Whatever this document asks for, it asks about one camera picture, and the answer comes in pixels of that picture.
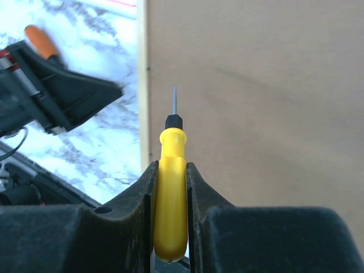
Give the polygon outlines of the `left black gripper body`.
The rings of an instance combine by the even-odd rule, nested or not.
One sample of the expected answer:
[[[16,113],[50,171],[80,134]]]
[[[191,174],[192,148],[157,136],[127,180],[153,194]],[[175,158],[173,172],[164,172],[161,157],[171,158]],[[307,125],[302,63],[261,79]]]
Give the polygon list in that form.
[[[40,91],[32,69],[9,51],[1,51],[1,136],[11,135],[32,121],[42,123],[37,103]]]

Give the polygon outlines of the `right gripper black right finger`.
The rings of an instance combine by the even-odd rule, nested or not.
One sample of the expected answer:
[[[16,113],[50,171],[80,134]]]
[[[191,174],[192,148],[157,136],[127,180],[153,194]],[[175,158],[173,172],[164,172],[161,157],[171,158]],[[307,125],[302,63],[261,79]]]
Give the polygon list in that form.
[[[237,207],[187,164],[192,272],[362,272],[344,220],[318,206]]]

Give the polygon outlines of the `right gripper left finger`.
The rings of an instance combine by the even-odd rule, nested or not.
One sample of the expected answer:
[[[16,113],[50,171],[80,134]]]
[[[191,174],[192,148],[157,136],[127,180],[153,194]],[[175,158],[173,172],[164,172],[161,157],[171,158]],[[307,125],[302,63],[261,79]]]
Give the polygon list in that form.
[[[151,272],[158,164],[107,203],[2,205],[2,272]]]

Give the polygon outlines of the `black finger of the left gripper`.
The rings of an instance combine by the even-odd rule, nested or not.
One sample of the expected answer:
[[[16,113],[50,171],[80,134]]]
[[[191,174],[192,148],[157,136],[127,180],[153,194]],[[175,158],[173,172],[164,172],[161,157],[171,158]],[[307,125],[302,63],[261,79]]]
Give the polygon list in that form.
[[[15,58],[24,60],[35,74],[40,91],[37,103],[48,134],[71,131],[123,95],[116,83],[60,68],[35,53],[24,41],[8,45]]]

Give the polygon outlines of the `small yellow screwdriver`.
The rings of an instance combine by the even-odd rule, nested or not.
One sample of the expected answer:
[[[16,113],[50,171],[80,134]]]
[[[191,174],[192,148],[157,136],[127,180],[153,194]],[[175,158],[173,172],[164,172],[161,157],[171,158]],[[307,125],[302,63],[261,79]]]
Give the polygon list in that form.
[[[177,87],[174,87],[172,113],[167,116],[165,129],[160,134],[153,236],[156,256],[167,263],[182,259],[188,242],[186,142],[183,119],[177,113]]]

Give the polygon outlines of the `wooden picture frame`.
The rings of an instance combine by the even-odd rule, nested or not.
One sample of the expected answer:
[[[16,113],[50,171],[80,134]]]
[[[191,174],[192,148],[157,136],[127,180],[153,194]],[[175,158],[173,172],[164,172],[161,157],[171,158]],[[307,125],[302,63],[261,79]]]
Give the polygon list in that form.
[[[138,1],[142,167],[178,91],[186,159],[238,206],[332,208],[363,244],[363,2]]]

